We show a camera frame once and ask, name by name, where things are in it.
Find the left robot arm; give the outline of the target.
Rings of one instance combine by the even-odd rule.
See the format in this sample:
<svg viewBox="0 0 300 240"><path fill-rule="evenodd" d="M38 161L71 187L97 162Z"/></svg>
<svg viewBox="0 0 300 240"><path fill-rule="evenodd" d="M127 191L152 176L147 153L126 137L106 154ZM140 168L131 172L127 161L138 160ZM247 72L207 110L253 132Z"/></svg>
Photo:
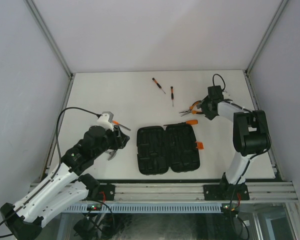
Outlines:
<svg viewBox="0 0 300 240"><path fill-rule="evenodd" d="M130 137L118 125L92 126L68 149L60 164L24 198L0 208L3 223L18 240L34 240L55 216L72 204L97 200L100 183L85 170L108 150L123 149Z"/></svg>

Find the black plastic tool case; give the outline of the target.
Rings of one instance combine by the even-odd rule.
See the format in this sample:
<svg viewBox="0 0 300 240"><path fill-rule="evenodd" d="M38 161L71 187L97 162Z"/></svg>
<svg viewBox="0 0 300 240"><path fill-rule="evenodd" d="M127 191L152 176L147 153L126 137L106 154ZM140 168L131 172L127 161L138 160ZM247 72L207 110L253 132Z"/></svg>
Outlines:
<svg viewBox="0 0 300 240"><path fill-rule="evenodd" d="M136 136L137 163L143 175L162 175L172 170L184 173L197 170L199 151L203 143L197 141L191 124L177 123L147 126L138 129Z"/></svg>

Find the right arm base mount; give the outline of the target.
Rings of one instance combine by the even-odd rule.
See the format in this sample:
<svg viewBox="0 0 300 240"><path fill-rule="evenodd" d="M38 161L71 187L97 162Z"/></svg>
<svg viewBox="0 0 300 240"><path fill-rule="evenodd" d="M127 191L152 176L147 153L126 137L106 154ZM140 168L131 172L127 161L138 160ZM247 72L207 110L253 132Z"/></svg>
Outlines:
<svg viewBox="0 0 300 240"><path fill-rule="evenodd" d="M248 187L245 184L233 185L222 188L219 184L203 185L203 194L206 201L230 201L240 199L250 200Z"/></svg>

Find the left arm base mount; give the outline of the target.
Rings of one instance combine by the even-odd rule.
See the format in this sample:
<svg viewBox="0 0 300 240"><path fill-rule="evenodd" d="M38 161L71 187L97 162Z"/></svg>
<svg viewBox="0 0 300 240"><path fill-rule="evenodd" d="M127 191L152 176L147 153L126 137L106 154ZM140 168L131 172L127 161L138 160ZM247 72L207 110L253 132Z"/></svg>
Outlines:
<svg viewBox="0 0 300 240"><path fill-rule="evenodd" d="M97 201L113 201L115 198L116 186L113 184L102 184L89 191L88 198Z"/></svg>

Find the orange handled needle-nose pliers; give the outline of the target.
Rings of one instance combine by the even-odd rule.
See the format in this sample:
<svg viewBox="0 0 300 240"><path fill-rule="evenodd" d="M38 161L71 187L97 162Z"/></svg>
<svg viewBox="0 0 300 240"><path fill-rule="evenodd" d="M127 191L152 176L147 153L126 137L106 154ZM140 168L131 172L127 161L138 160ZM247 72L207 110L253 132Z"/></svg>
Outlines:
<svg viewBox="0 0 300 240"><path fill-rule="evenodd" d="M179 114L181 114L181 116L186 116L188 114L192 114L192 115L202 115L203 112L200 108L201 106L201 100L198 100L196 102L194 102L188 109L179 112Z"/></svg>

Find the small claw hammer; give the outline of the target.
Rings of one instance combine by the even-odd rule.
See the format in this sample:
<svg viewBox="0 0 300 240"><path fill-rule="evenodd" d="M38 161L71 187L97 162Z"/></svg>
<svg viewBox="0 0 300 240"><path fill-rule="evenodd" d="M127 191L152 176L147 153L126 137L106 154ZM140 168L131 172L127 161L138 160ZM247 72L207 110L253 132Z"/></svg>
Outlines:
<svg viewBox="0 0 300 240"><path fill-rule="evenodd" d="M107 153L109 155L107 160L110 161L116 156L117 150L111 150L111 151L107 150L107 151L105 151L105 153Z"/></svg>

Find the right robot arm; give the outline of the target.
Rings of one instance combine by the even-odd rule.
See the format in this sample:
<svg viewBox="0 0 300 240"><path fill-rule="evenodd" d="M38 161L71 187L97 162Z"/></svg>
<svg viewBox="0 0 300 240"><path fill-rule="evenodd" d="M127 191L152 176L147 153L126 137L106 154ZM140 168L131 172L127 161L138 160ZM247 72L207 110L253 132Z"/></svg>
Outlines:
<svg viewBox="0 0 300 240"><path fill-rule="evenodd" d="M245 184L248 168L256 157L268 152L272 145L266 114L263 110L249 110L224 98L219 85L210 86L207 90L207 96L197 106L209 120L219 116L232 122L235 154L220 182L203 186L204 199L230 201L238 199L237 195L240 195L243 200L249 200Z"/></svg>

